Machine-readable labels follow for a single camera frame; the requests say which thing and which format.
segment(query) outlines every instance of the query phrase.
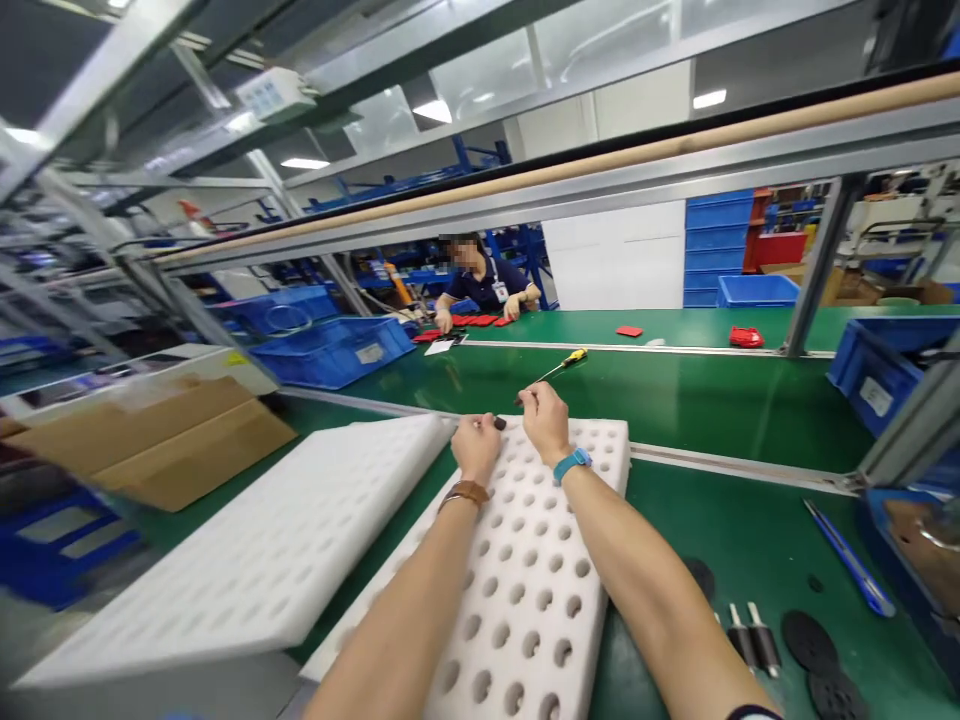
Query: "green workbench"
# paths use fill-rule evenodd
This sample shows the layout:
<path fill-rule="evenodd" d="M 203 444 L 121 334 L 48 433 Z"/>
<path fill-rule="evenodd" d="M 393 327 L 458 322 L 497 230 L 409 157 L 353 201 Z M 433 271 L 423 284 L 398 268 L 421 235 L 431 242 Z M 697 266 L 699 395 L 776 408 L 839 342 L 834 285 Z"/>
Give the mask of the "green workbench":
<path fill-rule="evenodd" d="M 922 308 L 958 314 L 960 308 Z M 920 314 L 900 309 L 821 310 L 808 347 L 836 347 L 846 321 L 865 315 Z M 642 340 L 671 345 L 726 345 L 729 327 L 755 326 L 768 346 L 782 340 L 789 309 L 541 313 L 502 329 L 479 329 L 474 339 L 612 344 L 636 342 L 614 334 L 643 327 Z M 557 351 L 459 347 L 423 357 L 423 350 L 354 383 L 344 394 L 448 412 L 516 412 L 516 390 L 548 369 Z M 849 470 L 872 438 L 846 400 L 824 379 L 828 362 L 775 358 L 594 353 L 589 363 L 555 383 L 572 416 L 621 418 L 630 437 L 675 448 Z M 291 398 L 284 419 L 301 434 L 381 416 L 350 407 Z M 254 482 L 294 446 L 283 448 L 176 514 L 137 508 L 128 515 L 145 538 L 169 550 Z M 455 469 L 449 449 L 433 463 L 366 555 L 347 577 L 307 640 L 291 655 L 304 662 L 377 572 Z M 774 629 L 783 677 L 761 682 L 790 718 L 814 718 L 804 671 L 790 657 L 780 617 L 798 608 L 832 635 L 844 671 L 871 706 L 871 717 L 960 717 L 951 689 L 906 613 L 886 620 L 871 613 L 855 584 L 801 503 L 810 493 L 792 487 L 634 460 L 627 500 L 688 558 L 714 571 L 714 608 L 729 625 L 728 604 L 741 615 L 756 602 Z M 854 527 L 852 498 L 816 494 L 816 502 L 879 576 Z M 814 592 L 815 575 L 823 585 Z M 591 718 L 664 718 L 656 687 L 622 618 L 607 610 Z"/>

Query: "white foam sheet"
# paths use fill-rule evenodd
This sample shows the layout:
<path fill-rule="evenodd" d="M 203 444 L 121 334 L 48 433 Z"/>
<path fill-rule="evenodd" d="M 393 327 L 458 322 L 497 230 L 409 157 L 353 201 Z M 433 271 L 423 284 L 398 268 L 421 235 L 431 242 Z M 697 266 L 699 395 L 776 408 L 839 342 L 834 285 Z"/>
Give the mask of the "white foam sheet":
<path fill-rule="evenodd" d="M 16 685 L 301 643 L 453 429 L 419 415 L 312 433 Z"/>
<path fill-rule="evenodd" d="M 607 602 L 566 497 L 521 419 L 503 446 L 470 551 L 468 584 L 437 667 L 426 720 L 584 718 Z M 571 441 L 620 495 L 630 468 L 627 423 L 571 420 Z M 454 473 L 301 671 L 321 682 L 373 600 L 423 539 Z"/>

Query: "wristwatch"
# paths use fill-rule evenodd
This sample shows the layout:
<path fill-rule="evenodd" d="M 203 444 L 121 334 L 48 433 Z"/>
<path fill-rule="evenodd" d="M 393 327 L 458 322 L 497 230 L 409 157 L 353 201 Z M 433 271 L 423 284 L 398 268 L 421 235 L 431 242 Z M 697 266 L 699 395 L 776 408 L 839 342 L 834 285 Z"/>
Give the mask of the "wristwatch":
<path fill-rule="evenodd" d="M 440 508 L 437 510 L 437 515 L 440 514 L 440 510 L 443 510 L 443 506 L 454 498 L 466 498 L 467 500 L 472 500 L 473 503 L 477 506 L 477 509 L 482 509 L 484 504 L 490 500 L 490 495 L 487 493 L 486 488 L 483 485 L 478 485 L 475 482 L 470 480 L 461 480 L 447 493 L 446 497 L 440 503 Z"/>
<path fill-rule="evenodd" d="M 572 455 L 568 455 L 557 463 L 557 466 L 553 469 L 553 484 L 557 487 L 560 487 L 560 482 L 563 480 L 563 476 L 566 475 L 567 471 L 575 465 L 584 465 L 586 467 L 590 467 L 593 465 L 593 459 L 586 450 L 583 448 L 577 448 L 573 451 Z"/>

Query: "hand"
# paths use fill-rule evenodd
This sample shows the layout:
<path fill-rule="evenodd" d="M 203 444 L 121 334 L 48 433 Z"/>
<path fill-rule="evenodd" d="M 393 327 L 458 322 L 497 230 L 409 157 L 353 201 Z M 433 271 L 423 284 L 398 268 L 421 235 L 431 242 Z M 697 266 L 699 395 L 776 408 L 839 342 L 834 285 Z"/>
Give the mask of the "hand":
<path fill-rule="evenodd" d="M 511 295 L 503 304 L 503 319 L 517 320 L 520 317 L 520 293 Z"/>
<path fill-rule="evenodd" d="M 450 330 L 453 329 L 453 316 L 450 314 L 449 310 L 437 310 L 437 317 L 434 320 L 434 323 L 438 328 L 440 328 L 440 332 L 446 335 L 448 332 L 450 332 Z"/>
<path fill-rule="evenodd" d="M 500 431 L 493 426 L 493 414 L 464 415 L 450 444 L 462 479 L 486 487 L 500 454 Z"/>
<path fill-rule="evenodd" d="M 567 404 L 548 383 L 536 383 L 520 391 L 523 429 L 550 468 L 573 453 Z"/>

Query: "black rubber disc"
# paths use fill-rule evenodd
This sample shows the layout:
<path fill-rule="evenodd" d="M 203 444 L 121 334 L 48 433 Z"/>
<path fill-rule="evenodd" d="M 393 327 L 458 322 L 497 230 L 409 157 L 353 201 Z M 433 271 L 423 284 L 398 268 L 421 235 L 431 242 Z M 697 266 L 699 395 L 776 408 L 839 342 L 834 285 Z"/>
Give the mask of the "black rubber disc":
<path fill-rule="evenodd" d="M 805 669 L 829 675 L 840 671 L 840 656 L 823 626 L 800 610 L 791 610 L 780 621 L 780 632 L 790 654 Z"/>
<path fill-rule="evenodd" d="M 713 577 L 713 570 L 711 570 L 703 560 L 698 558 L 684 558 L 683 562 L 686 564 L 690 574 L 693 575 L 693 579 L 697 581 L 697 585 L 700 586 L 704 596 L 706 596 L 707 602 L 713 602 L 713 593 L 717 587 L 716 580 Z"/>
<path fill-rule="evenodd" d="M 853 684 L 840 670 L 825 675 L 807 675 L 810 699 L 821 720 L 867 720 L 870 709 Z"/>

